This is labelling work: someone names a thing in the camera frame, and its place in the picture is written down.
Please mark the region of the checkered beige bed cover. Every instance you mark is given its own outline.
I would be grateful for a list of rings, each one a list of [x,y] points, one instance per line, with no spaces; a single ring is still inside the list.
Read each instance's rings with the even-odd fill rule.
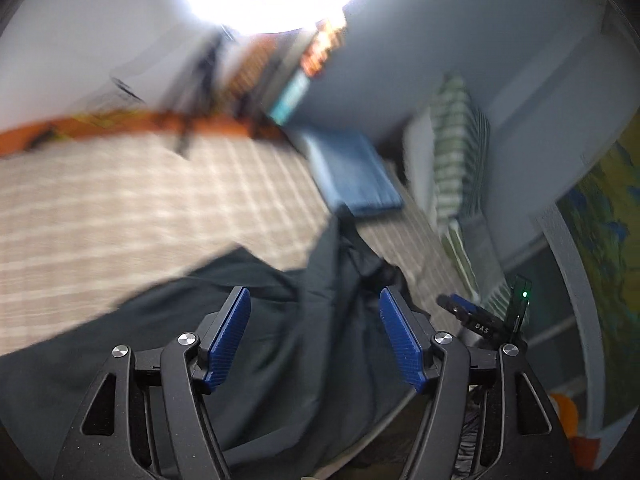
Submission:
[[[329,211],[286,145],[200,136],[55,143],[1,163],[1,350],[10,353],[241,245],[300,268]]]

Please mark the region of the colourful painted panel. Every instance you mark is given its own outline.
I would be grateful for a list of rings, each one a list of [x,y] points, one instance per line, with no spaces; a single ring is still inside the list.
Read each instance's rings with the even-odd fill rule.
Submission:
[[[578,432],[597,438],[639,406],[639,117],[632,115],[537,221],[567,312],[552,327],[576,400]]]

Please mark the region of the black tripod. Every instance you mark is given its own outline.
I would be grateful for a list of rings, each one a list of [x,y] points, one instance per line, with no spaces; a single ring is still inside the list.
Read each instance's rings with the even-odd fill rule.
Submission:
[[[190,85],[192,87],[190,102],[186,104],[186,111],[183,113],[180,133],[175,146],[175,153],[184,159],[189,158],[191,132],[195,119],[206,117],[214,105],[216,68],[223,44],[224,34],[218,32],[209,41],[204,53],[192,70],[190,76]]]

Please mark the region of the folded blue towel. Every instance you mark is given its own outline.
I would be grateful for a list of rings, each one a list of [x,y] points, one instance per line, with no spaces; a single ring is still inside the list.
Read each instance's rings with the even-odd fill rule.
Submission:
[[[381,157],[363,134],[299,128],[288,133],[288,140],[306,158],[332,214],[348,210],[354,217],[368,218],[404,206]]]

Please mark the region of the dark green pants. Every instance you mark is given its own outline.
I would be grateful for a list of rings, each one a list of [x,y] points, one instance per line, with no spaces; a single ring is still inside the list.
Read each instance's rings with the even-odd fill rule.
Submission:
[[[6,479],[297,479],[424,383],[404,274],[333,217],[306,266],[245,248],[1,360]]]

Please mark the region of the hanging colourful clothes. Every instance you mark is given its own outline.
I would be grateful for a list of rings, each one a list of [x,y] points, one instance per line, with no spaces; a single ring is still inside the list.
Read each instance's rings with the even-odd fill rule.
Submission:
[[[290,120],[311,81],[344,44],[346,28],[345,14],[337,11],[307,28],[253,41],[224,88],[229,110],[248,125],[251,136],[266,136]]]

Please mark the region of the green white striped pillow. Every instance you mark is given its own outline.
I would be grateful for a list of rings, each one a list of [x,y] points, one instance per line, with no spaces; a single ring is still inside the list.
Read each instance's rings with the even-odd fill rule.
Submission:
[[[456,268],[471,300],[506,316],[506,282],[483,211],[490,123],[464,79],[449,73],[404,134],[409,192]]]

